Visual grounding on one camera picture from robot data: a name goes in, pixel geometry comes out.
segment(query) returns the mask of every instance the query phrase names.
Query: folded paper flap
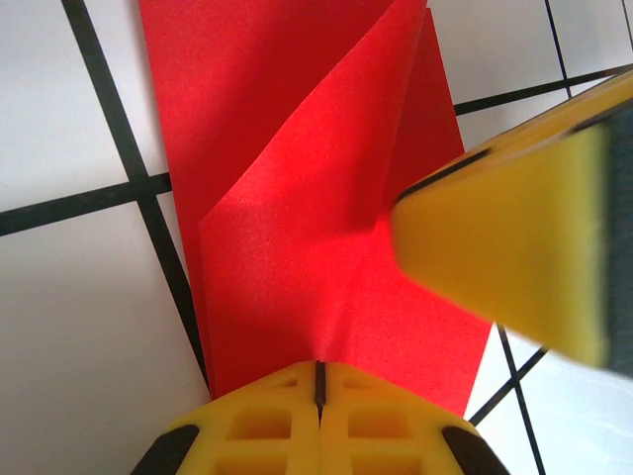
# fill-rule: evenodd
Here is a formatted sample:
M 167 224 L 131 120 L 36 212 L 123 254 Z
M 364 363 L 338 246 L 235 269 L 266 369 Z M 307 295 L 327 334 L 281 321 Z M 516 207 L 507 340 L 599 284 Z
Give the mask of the folded paper flap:
M 232 354 L 230 366 L 214 365 L 220 392 L 249 382 L 239 368 L 251 376 L 261 364 L 263 377 L 295 361 L 287 339 L 270 337 L 276 328 L 311 342 L 301 359 L 347 360 L 353 337 L 321 329 L 351 318 L 352 270 L 380 211 L 423 13 L 416 0 L 396 0 L 201 223 L 211 345 Z M 237 262 L 248 265 L 226 272 Z M 235 351 L 239 339 L 266 360 Z M 235 386 L 223 384 L 228 376 Z
M 392 58 L 357 64 L 375 68 L 367 84 L 385 81 L 380 95 L 333 89 L 337 100 L 289 120 L 388 9 L 425 2 L 140 1 L 212 393 L 322 354 L 462 412 L 489 327 L 402 276 L 387 213 L 462 151 L 429 13 L 417 50 L 402 42 Z M 411 30 L 385 28 L 402 40 L 419 24 L 401 20 Z M 384 79 L 403 70 L 406 95 Z M 336 116 L 345 101 L 358 121 Z M 331 117 L 330 147 L 306 148 Z M 280 147 L 291 121 L 298 133 Z M 306 169 L 293 168 L 299 159 Z
M 199 221 L 393 0 L 139 3 L 196 314 L 204 323 Z M 201 339 L 209 359 L 207 332 Z

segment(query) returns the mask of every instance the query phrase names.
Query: black grid line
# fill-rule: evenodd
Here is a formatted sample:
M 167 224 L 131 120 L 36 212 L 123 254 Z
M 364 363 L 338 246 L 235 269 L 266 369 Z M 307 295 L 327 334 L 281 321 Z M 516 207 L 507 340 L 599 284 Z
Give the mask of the black grid line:
M 633 63 L 612 67 L 568 79 L 567 84 L 576 86 L 597 79 L 620 74 L 633 69 Z M 491 107 L 520 101 L 565 87 L 564 81 L 555 81 L 526 89 L 455 104 L 458 116 L 478 112 Z M 0 212 L 0 237 L 20 231 L 45 226 L 58 221 L 76 218 L 88 213 L 105 210 L 113 206 L 137 201 L 171 191 L 169 174 L 140 176 L 134 181 L 99 188 L 50 201 L 40 202 L 13 210 Z
M 501 325 L 497 325 L 498 336 L 501 339 L 501 346 L 503 347 L 503 354 L 507 361 L 507 367 L 510 370 L 510 378 L 516 376 L 516 365 L 514 364 L 514 357 L 512 356 L 512 350 L 510 349 L 510 343 L 507 340 L 507 334 L 505 329 Z M 516 401 L 518 402 L 518 408 L 523 418 L 523 425 L 527 432 L 527 439 L 530 442 L 530 448 L 534 455 L 534 461 L 536 462 L 536 468 L 539 475 L 545 475 L 545 467 L 543 466 L 543 459 L 541 458 L 541 452 L 538 449 L 538 443 L 536 442 L 536 435 L 534 434 L 534 427 L 530 420 L 529 413 L 527 411 L 527 404 L 525 403 L 525 396 L 523 395 L 523 389 L 521 388 L 520 381 L 516 380 L 514 386 L 514 394 L 516 395 Z
M 505 396 L 507 396 L 512 389 L 516 386 L 516 383 L 519 382 L 523 377 L 536 366 L 543 356 L 547 353 L 545 348 L 540 348 L 534 352 L 532 356 L 529 357 L 527 361 L 516 370 L 514 375 L 510 374 L 510 379 L 508 379 L 503 385 L 497 389 L 497 391 L 470 417 L 469 423 L 473 426 L 477 426 L 481 421 L 483 421 L 491 411 L 498 406 L 498 404 L 503 400 Z
M 565 69 L 565 62 L 563 61 L 563 52 L 561 50 L 561 42 L 558 39 L 558 33 L 556 33 L 556 25 L 554 24 L 554 15 L 552 14 L 552 7 L 550 6 L 550 0 L 545 0 L 545 9 L 547 10 L 547 18 L 550 22 L 550 29 L 552 30 L 552 38 L 554 39 L 554 47 L 556 48 L 556 56 L 561 66 L 561 72 L 563 73 L 563 80 L 567 81 L 567 70 Z M 572 98 L 572 89 L 569 85 L 565 86 L 568 99 Z
M 0 212 L 0 237 L 125 205 L 171 191 L 169 174 L 120 183 L 35 205 Z
M 631 35 L 631 22 L 629 21 L 629 12 L 626 9 L 626 2 L 622 1 L 622 11 L 624 11 L 624 20 L 626 21 L 626 31 L 629 34 L 629 42 L 631 43 L 631 49 L 633 49 L 633 35 Z
M 483 97 L 481 99 L 475 99 L 472 101 L 462 102 L 455 104 L 455 114 L 457 116 L 463 116 L 465 114 L 471 114 L 473 112 L 483 111 L 490 109 L 491 107 L 501 106 L 510 102 L 516 102 L 530 97 L 539 96 L 541 94 L 547 94 L 549 92 L 559 91 L 561 89 L 570 89 L 572 86 L 578 86 L 587 82 L 595 81 L 597 79 L 603 79 L 609 76 L 622 74 L 624 72 L 633 69 L 633 63 L 623 64 L 621 66 L 610 67 L 600 71 L 590 72 L 580 76 L 575 76 L 567 79 L 561 79 L 558 81 L 546 82 L 537 86 L 530 86 L 523 89 L 517 89 L 515 91 L 504 92 L 502 94 L 496 94 L 494 96 Z
M 147 169 L 136 144 L 136 138 L 110 72 L 110 67 L 92 25 L 88 9 L 83 0 L 61 0 L 61 4 L 77 41 L 128 179 L 133 186 L 147 181 L 149 179 Z M 155 194 L 136 197 L 136 202 L 196 360 L 205 382 L 209 385 L 191 288 L 165 218 L 160 211 L 160 205 Z

